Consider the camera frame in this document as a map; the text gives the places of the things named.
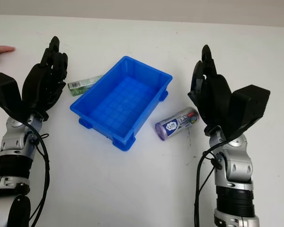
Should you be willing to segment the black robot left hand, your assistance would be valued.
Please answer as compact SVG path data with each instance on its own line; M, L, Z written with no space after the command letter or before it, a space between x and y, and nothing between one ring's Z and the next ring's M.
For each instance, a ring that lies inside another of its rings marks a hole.
M33 66L22 88L22 101L30 112L47 121L47 111L58 101L66 83L68 56L59 52L60 41L54 36L40 63Z

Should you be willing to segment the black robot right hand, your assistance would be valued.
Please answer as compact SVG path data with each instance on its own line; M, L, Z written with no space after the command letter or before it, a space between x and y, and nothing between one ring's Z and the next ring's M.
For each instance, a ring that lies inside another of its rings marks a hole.
M207 44L202 48L202 59L195 65L187 95L206 124L206 136L209 136L214 128L223 127L228 114L231 90L225 77L217 73Z

